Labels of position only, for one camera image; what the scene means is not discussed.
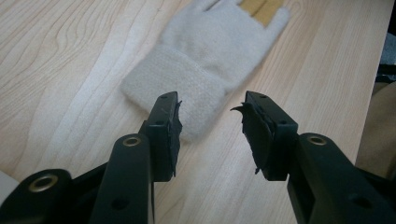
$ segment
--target wooden table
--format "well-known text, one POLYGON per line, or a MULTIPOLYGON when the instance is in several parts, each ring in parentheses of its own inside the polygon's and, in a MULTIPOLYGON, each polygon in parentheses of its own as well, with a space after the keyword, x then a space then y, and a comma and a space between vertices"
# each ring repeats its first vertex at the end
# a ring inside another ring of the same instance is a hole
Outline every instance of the wooden table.
MULTIPOLYGON (((121 80, 185 1, 3 1, 0 4, 0 170, 23 180, 73 176, 108 160, 147 113, 121 80)), ((246 90, 268 94, 300 125, 357 155, 391 0, 287 0, 291 19, 265 61, 197 143, 182 142, 177 177, 156 184, 158 223, 293 223, 286 182, 254 175, 229 112, 246 90)))

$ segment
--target beige cloth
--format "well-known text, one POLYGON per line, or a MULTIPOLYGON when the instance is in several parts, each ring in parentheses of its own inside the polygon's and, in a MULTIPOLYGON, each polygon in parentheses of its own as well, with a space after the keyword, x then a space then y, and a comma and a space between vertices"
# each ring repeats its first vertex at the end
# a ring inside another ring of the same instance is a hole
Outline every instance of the beige cloth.
POLYGON ((376 83, 356 166, 388 179, 396 172, 396 82, 376 83))

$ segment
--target white object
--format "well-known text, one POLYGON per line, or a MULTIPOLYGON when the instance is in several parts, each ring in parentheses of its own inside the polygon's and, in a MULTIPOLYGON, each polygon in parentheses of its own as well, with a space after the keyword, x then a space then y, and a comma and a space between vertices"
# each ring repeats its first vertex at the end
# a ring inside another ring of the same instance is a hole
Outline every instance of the white object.
POLYGON ((195 0, 170 20, 121 90, 147 111, 158 96, 177 91, 181 137, 202 136, 236 89, 262 61, 289 20, 280 8, 267 27, 233 0, 195 0))
POLYGON ((0 205, 18 184, 12 177, 0 171, 0 205))

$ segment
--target wood grain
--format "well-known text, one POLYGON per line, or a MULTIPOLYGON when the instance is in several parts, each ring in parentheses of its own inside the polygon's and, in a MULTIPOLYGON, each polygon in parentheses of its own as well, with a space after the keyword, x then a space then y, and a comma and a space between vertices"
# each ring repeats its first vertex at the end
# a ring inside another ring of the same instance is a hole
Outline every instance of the wood grain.
MULTIPOLYGON (((147 117, 120 93, 123 77, 190 1, 2 1, 0 170, 72 176, 108 160, 147 117)), ((156 184, 158 223, 293 223, 284 182, 254 175, 241 116, 246 90, 269 95, 300 125, 354 161, 391 0, 289 0, 290 23, 206 137, 183 142, 178 176, 156 184)))

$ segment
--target knitted glove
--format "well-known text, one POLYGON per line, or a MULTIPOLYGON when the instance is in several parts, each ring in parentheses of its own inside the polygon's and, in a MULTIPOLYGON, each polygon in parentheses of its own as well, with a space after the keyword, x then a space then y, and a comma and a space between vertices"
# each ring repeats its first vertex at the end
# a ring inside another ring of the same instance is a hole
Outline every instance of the knitted glove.
POLYGON ((264 27, 236 0, 195 0, 170 20, 157 45, 122 81, 121 90, 147 111, 159 95, 177 91, 183 101, 181 137, 198 139, 288 20, 289 12, 282 7, 264 27))

